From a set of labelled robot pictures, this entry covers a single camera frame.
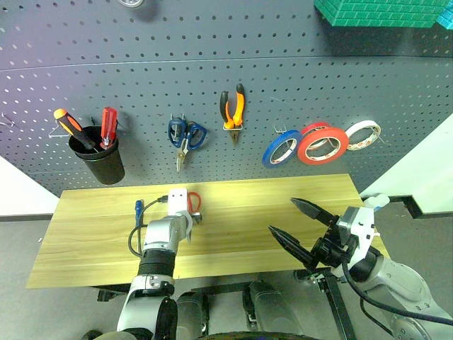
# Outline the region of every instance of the pen holder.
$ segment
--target pen holder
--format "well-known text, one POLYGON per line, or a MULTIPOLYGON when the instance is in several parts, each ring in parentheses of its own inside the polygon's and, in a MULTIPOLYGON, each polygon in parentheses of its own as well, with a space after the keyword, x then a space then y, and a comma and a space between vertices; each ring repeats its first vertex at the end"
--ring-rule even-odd
POLYGON ((84 132, 96 143, 96 150, 87 150, 74 137, 69 138, 69 147, 74 151, 76 156, 84 161, 93 175, 102 184, 115 184, 125 176, 125 168, 122 165, 120 152, 118 151, 118 138, 111 147, 104 150, 101 148, 101 127, 87 126, 83 128, 84 132))

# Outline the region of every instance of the scissors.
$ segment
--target scissors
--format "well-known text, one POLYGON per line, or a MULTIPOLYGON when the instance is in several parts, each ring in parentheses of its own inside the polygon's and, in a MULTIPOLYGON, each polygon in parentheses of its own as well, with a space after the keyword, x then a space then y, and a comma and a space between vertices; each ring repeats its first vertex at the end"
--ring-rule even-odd
POLYGON ((185 156, 189 151, 199 149, 203 142, 207 130, 195 122, 188 122, 182 118, 171 118, 168 123, 168 138, 174 147, 178 148, 176 153, 176 172, 179 173, 185 156))

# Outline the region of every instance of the wooden table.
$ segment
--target wooden table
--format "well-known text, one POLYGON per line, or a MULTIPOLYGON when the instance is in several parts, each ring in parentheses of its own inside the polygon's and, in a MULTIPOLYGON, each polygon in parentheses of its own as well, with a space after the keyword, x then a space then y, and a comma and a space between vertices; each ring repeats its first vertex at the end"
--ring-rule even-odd
MULTIPOLYGON (((309 249, 326 227, 289 199, 304 198, 338 215, 362 205, 347 174, 64 191, 27 287, 130 283, 139 264, 127 248, 135 201, 147 204, 181 187, 202 196, 203 221, 194 225, 191 244, 180 243, 175 278, 303 268, 267 226, 290 232, 309 249)), ((162 218, 166 209, 166 204, 149 208, 144 222, 162 218)), ((388 256, 380 238, 373 245, 388 256)))

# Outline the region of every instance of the gray pegboard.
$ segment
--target gray pegboard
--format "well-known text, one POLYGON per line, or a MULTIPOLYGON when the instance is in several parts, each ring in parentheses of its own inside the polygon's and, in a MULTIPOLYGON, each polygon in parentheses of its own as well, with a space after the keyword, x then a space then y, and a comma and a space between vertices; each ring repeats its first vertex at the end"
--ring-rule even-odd
POLYGON ((17 1, 0 5, 0 69, 66 64, 348 55, 451 57, 452 34, 332 28, 312 1, 17 1))
POLYGON ((103 106, 119 109, 118 186, 350 172, 359 190, 452 112, 452 35, 438 25, 332 28, 310 1, 145 1, 132 11, 114 0, 7 1, 0 12, 0 111, 16 123, 0 127, 0 153, 57 195, 102 186, 67 138, 48 137, 58 107, 82 125, 99 122, 103 106), (234 149, 218 100, 237 82, 247 103, 234 149), (182 113, 209 134, 178 175, 166 127, 182 113), (387 144, 324 166, 261 164, 274 125, 364 119, 387 144))

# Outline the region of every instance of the pliers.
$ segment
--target pliers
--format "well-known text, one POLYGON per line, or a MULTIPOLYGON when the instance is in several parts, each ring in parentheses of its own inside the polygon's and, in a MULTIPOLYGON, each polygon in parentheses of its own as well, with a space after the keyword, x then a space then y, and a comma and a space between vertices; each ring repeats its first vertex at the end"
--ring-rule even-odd
POLYGON ((231 119, 229 115, 228 91, 223 91, 220 95, 220 114, 224 120, 224 130, 229 131, 229 134, 235 145, 239 138, 239 131, 242 130, 242 113, 245 106, 245 96, 242 84, 236 85, 236 111, 231 119))

